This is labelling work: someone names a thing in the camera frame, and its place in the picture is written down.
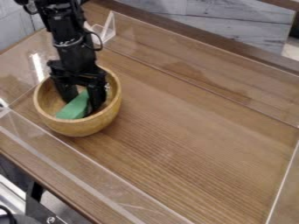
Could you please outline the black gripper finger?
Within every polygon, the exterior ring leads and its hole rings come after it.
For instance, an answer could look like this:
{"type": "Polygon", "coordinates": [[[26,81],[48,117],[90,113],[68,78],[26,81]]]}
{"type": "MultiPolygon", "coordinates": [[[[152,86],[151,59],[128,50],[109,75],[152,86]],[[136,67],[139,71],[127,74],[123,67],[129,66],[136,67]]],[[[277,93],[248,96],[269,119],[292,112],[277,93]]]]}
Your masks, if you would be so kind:
{"type": "Polygon", "coordinates": [[[107,101],[107,82],[96,82],[88,84],[88,102],[89,102],[89,112],[93,113],[107,101]]]}
{"type": "Polygon", "coordinates": [[[74,97],[78,95],[77,88],[70,84],[60,83],[57,81],[54,81],[53,83],[54,83],[54,87],[58,91],[60,98],[66,103],[69,103],[74,99],[74,97]]]}

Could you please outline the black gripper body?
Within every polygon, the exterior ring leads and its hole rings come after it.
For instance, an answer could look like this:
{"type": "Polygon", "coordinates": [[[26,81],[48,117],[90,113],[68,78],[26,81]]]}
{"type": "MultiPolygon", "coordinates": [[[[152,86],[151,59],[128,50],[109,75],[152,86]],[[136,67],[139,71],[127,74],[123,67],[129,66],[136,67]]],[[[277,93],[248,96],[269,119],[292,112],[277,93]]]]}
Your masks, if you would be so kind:
{"type": "Polygon", "coordinates": [[[96,52],[92,42],[54,42],[58,58],[49,60],[50,78],[57,88],[103,88],[107,85],[107,72],[96,64],[96,52]]]}

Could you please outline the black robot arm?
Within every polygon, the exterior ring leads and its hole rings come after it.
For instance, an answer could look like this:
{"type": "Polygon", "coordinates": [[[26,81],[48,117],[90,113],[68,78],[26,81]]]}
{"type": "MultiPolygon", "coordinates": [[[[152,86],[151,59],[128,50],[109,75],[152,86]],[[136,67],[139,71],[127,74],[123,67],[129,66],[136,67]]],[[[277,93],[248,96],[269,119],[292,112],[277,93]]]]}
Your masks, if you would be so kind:
{"type": "Polygon", "coordinates": [[[96,64],[103,50],[101,37],[85,27],[78,0],[13,0],[29,15],[40,15],[58,58],[46,62],[50,79],[65,102],[78,95],[77,86],[88,91],[90,111],[107,100],[107,72],[96,64]]]}

